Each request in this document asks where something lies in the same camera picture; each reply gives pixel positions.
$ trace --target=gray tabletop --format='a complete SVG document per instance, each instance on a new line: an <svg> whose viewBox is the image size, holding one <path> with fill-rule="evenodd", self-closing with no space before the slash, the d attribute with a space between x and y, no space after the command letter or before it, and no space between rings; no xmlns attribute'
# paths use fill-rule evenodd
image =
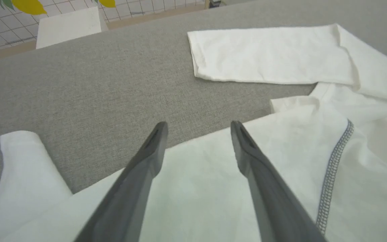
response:
<svg viewBox="0 0 387 242"><path fill-rule="evenodd" d="M158 121L169 146L270 113L313 85L193 76L186 32L339 23L387 55L387 1L264 0L128 26L0 60L0 135L40 135L72 191L122 168ZM0 154L0 174L2 156Z"/></svg>

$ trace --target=green leaf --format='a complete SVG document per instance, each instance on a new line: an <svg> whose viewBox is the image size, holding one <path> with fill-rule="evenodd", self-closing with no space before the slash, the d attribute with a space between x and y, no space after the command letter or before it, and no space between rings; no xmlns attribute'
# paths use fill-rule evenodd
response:
<svg viewBox="0 0 387 242"><path fill-rule="evenodd" d="M11 2L11 0L2 0L2 2L5 4L5 6L14 10L13 3Z"/></svg>
<svg viewBox="0 0 387 242"><path fill-rule="evenodd" d="M0 5L1 5L1 7L2 7L3 9L5 9L4 6L3 6L2 0L0 0Z"/></svg>

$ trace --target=white box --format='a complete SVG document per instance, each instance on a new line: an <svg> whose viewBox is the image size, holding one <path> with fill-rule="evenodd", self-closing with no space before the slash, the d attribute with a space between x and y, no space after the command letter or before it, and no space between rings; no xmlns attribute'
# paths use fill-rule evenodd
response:
<svg viewBox="0 0 387 242"><path fill-rule="evenodd" d="M109 30L98 7L42 18L36 49Z"/></svg>

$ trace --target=gray table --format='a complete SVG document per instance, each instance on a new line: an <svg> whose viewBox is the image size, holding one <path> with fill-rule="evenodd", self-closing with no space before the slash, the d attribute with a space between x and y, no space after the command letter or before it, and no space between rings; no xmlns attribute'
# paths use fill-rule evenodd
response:
<svg viewBox="0 0 387 242"><path fill-rule="evenodd" d="M128 26L0 60L0 135L40 135L72 191L124 167L153 126L169 146L270 112L312 85L194 78L186 32L339 23L387 55L387 1L264 0ZM0 173L2 157L0 154Z"/></svg>

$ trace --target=white grid wall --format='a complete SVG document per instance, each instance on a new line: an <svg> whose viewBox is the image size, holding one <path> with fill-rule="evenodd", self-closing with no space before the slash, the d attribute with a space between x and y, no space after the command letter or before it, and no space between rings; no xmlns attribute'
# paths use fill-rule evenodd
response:
<svg viewBox="0 0 387 242"><path fill-rule="evenodd" d="M91 0L39 0L47 14L30 15L0 6L0 49L37 39L40 19L98 6L106 22L163 12L186 6L204 5L204 0L115 0L106 8Z"/></svg>

